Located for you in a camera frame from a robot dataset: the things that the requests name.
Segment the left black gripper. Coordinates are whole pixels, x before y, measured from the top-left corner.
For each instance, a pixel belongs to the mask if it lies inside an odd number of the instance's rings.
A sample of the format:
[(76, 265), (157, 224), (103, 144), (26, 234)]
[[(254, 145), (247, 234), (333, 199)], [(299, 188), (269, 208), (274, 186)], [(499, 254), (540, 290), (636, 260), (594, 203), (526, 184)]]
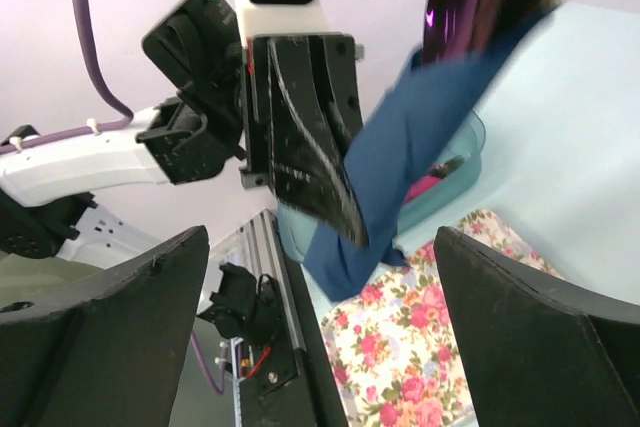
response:
[(356, 63), (364, 49), (348, 34), (263, 35), (243, 52), (246, 188), (274, 187), (284, 204), (368, 243), (344, 157), (363, 125)]

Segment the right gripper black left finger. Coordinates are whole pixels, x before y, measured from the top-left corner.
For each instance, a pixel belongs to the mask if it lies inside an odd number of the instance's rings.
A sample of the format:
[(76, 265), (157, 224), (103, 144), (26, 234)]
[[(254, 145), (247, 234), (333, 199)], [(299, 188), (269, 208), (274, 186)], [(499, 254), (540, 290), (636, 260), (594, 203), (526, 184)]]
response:
[(192, 227), (2, 308), (2, 425), (168, 425), (208, 256)]

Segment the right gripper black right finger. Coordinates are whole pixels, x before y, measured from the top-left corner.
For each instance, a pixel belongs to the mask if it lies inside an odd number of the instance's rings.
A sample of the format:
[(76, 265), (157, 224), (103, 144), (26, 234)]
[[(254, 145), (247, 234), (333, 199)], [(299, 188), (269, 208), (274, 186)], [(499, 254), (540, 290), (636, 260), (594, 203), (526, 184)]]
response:
[(638, 425), (638, 306), (450, 227), (434, 251), (479, 425)]

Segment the dark blue paper napkin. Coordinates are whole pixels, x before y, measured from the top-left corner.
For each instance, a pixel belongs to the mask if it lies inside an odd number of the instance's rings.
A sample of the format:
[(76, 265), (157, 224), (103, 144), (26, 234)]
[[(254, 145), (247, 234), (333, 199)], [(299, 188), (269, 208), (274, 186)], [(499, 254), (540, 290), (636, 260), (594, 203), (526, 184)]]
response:
[(420, 65), (416, 55), (409, 58), (344, 161), (367, 245), (358, 247), (319, 224), (304, 259), (330, 301), (358, 295), (379, 264), (404, 264), (393, 242), (410, 187), (435, 163), (520, 42), (550, 12), (535, 10), (481, 51), (430, 65)]

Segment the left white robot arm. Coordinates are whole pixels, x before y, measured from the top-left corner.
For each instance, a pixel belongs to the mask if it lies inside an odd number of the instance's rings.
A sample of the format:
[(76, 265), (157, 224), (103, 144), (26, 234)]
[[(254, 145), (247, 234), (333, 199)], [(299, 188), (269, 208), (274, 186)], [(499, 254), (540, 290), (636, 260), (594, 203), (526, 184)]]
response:
[(60, 137), (16, 129), (1, 145), (1, 246), (9, 253), (110, 263), (151, 247), (102, 213), (97, 190), (198, 182), (230, 159), (245, 188), (365, 245), (367, 229), (343, 164), (362, 125), (355, 64), (362, 49), (331, 32), (317, 1), (249, 9), (242, 37), (226, 0), (181, 0), (144, 37), (175, 96), (113, 126)]

